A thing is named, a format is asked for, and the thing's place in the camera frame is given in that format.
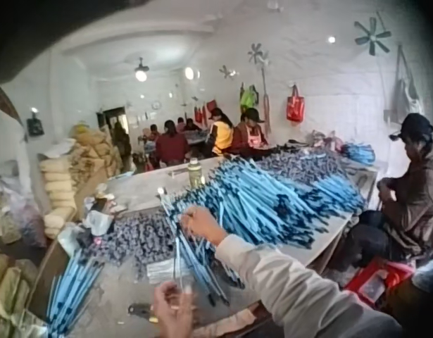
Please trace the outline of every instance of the red stool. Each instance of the red stool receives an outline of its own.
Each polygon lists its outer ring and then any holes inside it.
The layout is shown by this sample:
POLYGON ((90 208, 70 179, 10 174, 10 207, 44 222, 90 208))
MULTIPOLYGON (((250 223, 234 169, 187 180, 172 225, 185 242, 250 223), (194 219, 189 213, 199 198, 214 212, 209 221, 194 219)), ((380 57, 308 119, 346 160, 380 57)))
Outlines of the red stool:
POLYGON ((366 268, 360 270, 344 289, 356 293, 364 303, 374 307, 386 290, 410 277, 414 272, 415 269, 406 264, 376 257, 366 268))

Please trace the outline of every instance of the hat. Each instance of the hat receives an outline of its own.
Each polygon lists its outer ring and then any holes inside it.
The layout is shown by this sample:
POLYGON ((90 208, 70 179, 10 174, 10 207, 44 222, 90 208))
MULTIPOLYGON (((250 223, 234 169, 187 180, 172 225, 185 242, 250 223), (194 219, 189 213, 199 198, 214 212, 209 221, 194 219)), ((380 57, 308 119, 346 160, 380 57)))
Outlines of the hat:
POLYGON ((418 137, 429 138, 432 136, 433 127, 429 120, 419 113, 410 113, 401 125, 401 131, 389 135, 391 141, 404 140, 405 137, 415 139, 418 137))
POLYGON ((260 116, 258 114, 258 111, 255 108, 247 108, 244 112, 246 118, 248 120, 252 120, 257 123, 263 123, 265 121, 260 120, 260 116))
POLYGON ((222 111, 219 108, 214 108, 211 112, 211 117, 209 117, 210 120, 213 119, 213 116, 221 116, 222 115, 222 111))

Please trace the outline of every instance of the plastic bottle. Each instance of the plastic bottle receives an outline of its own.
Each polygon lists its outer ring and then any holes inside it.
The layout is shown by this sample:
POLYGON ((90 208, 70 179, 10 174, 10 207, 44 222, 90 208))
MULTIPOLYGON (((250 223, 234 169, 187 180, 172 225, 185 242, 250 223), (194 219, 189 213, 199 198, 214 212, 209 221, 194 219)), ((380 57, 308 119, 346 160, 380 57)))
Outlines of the plastic bottle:
POLYGON ((192 158, 188 165, 189 183, 191 188, 201 185, 202 167, 197 158, 192 158))

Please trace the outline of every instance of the white sleeve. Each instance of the white sleeve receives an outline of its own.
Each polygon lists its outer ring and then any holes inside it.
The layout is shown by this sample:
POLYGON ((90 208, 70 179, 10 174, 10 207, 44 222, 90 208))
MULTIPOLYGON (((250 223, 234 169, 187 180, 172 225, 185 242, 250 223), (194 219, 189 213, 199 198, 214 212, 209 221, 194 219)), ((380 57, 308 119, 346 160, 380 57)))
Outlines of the white sleeve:
POLYGON ((351 292, 321 278, 291 256, 270 246, 246 243, 233 234, 216 249, 216 258, 254 290, 286 337, 400 337, 388 315, 372 310, 351 292))

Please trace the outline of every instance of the wall clock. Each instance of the wall clock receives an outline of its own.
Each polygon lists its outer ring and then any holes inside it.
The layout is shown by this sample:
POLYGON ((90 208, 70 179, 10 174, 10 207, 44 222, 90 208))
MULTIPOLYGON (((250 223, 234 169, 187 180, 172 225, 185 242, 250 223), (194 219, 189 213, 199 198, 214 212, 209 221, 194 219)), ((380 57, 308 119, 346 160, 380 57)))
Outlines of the wall clock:
POLYGON ((161 102, 160 101, 154 101, 152 102, 152 109, 157 111, 158 109, 161 108, 161 102))

